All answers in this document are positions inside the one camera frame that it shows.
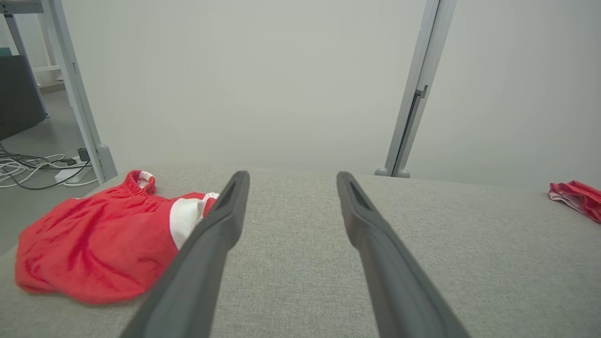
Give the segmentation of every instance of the gray floor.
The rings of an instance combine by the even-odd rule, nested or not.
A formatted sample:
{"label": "gray floor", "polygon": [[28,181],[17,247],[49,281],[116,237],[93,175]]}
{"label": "gray floor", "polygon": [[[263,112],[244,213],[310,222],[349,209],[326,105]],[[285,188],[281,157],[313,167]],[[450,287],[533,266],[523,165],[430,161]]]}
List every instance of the gray floor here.
{"label": "gray floor", "polygon": [[[65,154],[68,158],[76,156],[77,149],[84,147],[84,141],[66,92],[45,94],[43,100],[50,118],[3,140],[2,145],[9,152],[25,155]],[[39,187],[53,184],[56,182],[54,175],[56,174],[39,171],[24,185]],[[94,171],[90,171],[82,182],[94,178]],[[15,246],[19,233],[46,215],[57,204],[68,198],[82,197],[97,186],[98,183],[73,188],[55,186],[39,191],[25,190],[18,186],[0,189],[0,254]]]}

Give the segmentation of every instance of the gray upholstered table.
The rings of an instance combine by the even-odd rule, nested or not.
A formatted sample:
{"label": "gray upholstered table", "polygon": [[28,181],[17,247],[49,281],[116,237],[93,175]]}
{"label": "gray upholstered table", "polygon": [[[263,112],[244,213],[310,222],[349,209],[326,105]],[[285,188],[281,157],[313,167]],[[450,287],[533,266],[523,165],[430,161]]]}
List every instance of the gray upholstered table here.
{"label": "gray upholstered table", "polygon": [[[149,165],[158,194],[219,192],[236,168]],[[213,337],[376,337],[335,173],[245,168],[251,188]],[[124,175],[99,191],[119,184]],[[543,191],[356,176],[473,337],[601,336],[601,226]],[[118,337],[140,299],[28,295],[0,257],[0,337]]]}

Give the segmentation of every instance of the white cable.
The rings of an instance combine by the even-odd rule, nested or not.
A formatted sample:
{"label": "white cable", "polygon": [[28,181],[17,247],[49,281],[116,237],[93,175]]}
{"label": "white cable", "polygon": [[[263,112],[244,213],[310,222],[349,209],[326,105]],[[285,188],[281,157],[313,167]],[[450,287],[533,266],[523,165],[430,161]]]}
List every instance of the white cable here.
{"label": "white cable", "polygon": [[[60,157],[58,160],[55,161],[60,161],[62,159],[65,158],[64,154],[56,154],[56,155],[50,155],[50,156],[46,156],[44,157],[46,160],[51,159],[51,158],[56,158],[56,157]],[[27,159],[27,160],[20,160],[21,162],[33,162],[36,161],[35,159]],[[53,167],[56,169],[69,169],[69,168],[81,168],[82,163],[76,163],[73,165],[65,165],[65,166],[60,166],[60,165],[56,165],[54,163],[51,162],[44,162],[44,163],[40,163],[38,165],[36,165],[34,168],[31,167],[27,167],[26,165],[23,165],[13,159],[10,158],[5,158],[5,159],[0,159],[0,170],[3,169],[4,167],[10,167],[10,168],[14,168],[13,171],[9,171],[9,172],[5,172],[4,170],[0,171],[0,177],[5,176],[3,178],[0,178],[0,183],[6,179],[10,179],[11,176],[17,176],[19,174],[22,174],[26,171],[31,171],[31,173],[29,175],[27,175],[26,178],[24,178],[23,180],[19,181],[19,184],[27,181],[31,176],[33,176],[33,174],[35,174],[36,171],[38,171],[39,169],[43,168],[43,167]],[[84,185],[88,185],[91,183],[94,183],[98,181],[97,179],[95,180],[91,180],[89,182],[85,182],[85,183],[67,183],[67,182],[63,182],[62,185],[64,186],[84,186]],[[0,188],[12,188],[14,186],[17,186],[17,183],[11,184],[11,185],[0,185]]]}
{"label": "white cable", "polygon": [[84,185],[88,185],[88,184],[91,184],[94,182],[98,182],[98,179],[91,180],[91,181],[85,182],[85,183],[67,183],[67,182],[65,182],[65,183],[63,183],[63,185],[64,186],[84,186]]}

